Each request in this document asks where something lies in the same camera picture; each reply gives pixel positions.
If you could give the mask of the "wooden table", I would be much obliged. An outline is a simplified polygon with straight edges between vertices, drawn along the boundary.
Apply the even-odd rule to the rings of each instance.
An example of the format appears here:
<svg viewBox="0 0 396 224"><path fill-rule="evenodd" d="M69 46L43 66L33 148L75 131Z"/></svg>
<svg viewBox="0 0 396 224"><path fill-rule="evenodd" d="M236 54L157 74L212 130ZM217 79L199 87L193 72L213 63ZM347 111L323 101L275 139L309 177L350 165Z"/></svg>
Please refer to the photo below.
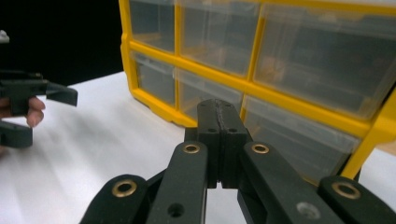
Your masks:
<svg viewBox="0 0 396 224"><path fill-rule="evenodd" d="M378 144L376 149L387 152L390 155L396 156L396 140L388 143Z"/></svg>

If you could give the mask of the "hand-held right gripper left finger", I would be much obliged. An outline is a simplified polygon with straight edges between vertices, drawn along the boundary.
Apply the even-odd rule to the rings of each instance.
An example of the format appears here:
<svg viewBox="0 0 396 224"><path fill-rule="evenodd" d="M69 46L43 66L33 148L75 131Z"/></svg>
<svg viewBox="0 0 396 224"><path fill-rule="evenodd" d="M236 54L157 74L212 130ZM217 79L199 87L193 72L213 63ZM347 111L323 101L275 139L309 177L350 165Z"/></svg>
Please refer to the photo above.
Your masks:
<svg viewBox="0 0 396 224"><path fill-rule="evenodd" d="M215 189L219 181L220 127L218 100L210 99L197 106L197 126L185 130L185 141L197 141L208 150L207 187Z"/></svg>

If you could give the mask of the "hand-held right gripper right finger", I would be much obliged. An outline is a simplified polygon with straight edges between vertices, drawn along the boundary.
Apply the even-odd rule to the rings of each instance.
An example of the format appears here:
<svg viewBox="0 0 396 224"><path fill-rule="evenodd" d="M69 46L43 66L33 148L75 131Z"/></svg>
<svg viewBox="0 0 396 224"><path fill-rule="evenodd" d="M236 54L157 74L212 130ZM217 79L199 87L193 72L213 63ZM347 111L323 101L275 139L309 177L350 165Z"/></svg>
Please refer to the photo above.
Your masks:
<svg viewBox="0 0 396 224"><path fill-rule="evenodd" d="M224 101L220 103L220 128L220 182L224 189L237 189L240 173L239 155L250 136L235 107Z"/></svg>

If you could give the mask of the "white board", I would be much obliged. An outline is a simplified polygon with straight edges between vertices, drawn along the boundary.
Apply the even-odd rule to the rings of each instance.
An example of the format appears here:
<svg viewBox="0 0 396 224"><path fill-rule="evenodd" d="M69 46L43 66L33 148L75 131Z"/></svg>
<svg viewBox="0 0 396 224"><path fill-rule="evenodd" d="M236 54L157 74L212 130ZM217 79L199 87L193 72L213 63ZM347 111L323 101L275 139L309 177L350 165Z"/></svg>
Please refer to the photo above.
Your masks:
<svg viewBox="0 0 396 224"><path fill-rule="evenodd" d="M132 97L124 73L75 88L75 106L46 102L30 147L0 153L0 224L78 224L108 180L159 173L184 138Z"/></svg>

